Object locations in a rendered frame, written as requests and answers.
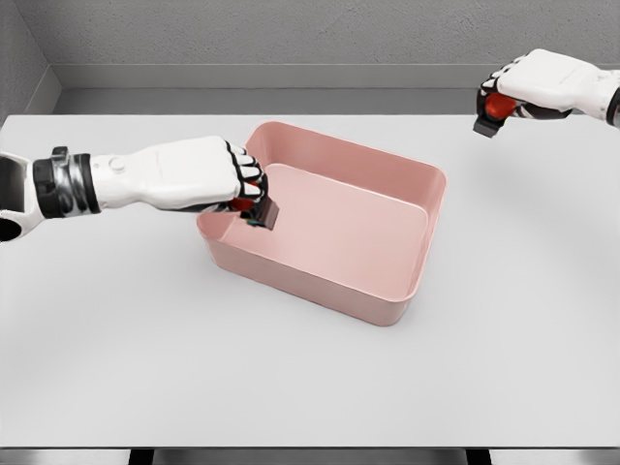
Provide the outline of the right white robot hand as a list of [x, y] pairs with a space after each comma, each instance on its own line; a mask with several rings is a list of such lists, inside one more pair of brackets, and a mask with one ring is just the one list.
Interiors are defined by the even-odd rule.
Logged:
[[515, 99], [511, 116], [561, 119], [575, 109], [583, 112], [587, 81], [595, 72], [596, 67], [583, 60], [537, 48], [490, 74], [478, 95], [501, 93]]

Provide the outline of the red black industrial switch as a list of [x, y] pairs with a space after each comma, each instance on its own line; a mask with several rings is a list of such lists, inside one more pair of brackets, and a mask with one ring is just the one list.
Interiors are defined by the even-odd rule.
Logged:
[[492, 139], [504, 126], [517, 106], [517, 101], [501, 93], [479, 94], [477, 97], [477, 119], [473, 130]]
[[229, 208], [238, 212], [249, 226], [269, 231], [273, 230], [279, 213], [277, 203], [270, 197], [263, 197], [260, 201], [236, 198], [229, 202]]

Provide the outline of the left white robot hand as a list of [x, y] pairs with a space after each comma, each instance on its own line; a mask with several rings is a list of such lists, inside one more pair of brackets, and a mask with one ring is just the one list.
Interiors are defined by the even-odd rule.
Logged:
[[164, 210], [225, 209], [234, 199], [261, 202], [264, 171], [248, 151], [218, 136], [149, 147], [140, 155], [141, 198]]

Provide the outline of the pink rectangular plastic basket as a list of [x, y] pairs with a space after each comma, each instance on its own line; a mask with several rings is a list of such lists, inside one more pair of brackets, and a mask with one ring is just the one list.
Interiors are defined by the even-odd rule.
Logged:
[[377, 326], [415, 295], [447, 179], [438, 168], [283, 122], [246, 143], [279, 213], [272, 229], [204, 213], [198, 230], [225, 270]]

